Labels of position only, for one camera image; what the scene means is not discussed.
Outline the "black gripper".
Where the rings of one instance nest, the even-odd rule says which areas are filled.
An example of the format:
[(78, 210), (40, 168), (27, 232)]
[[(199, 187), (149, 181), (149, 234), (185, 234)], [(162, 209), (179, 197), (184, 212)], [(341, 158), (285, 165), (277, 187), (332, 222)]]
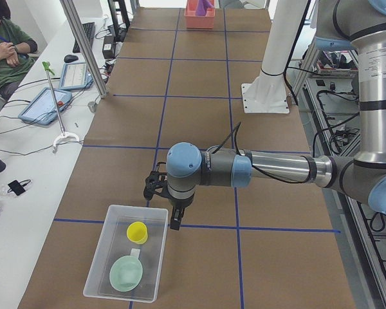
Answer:
[(167, 199), (173, 206), (170, 218), (170, 229), (179, 230), (184, 216), (184, 209), (192, 204), (193, 196), (182, 200), (173, 197), (169, 192), (167, 173), (160, 172), (161, 164), (165, 164), (165, 162), (158, 162), (148, 177), (146, 177), (143, 197), (147, 201), (146, 206), (150, 205), (150, 201), (154, 195)]

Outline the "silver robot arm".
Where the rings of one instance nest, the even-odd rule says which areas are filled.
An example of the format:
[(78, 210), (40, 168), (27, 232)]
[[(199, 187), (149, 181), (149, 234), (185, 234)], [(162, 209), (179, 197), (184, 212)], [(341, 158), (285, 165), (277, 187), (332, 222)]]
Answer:
[(360, 150), (353, 157), (296, 156), (212, 146), (173, 145), (166, 171), (151, 171), (143, 195), (170, 201), (170, 226), (180, 228), (196, 187), (246, 187), (253, 177), (314, 183), (386, 215), (386, 1), (320, 1), (316, 40), (323, 50), (356, 50)]

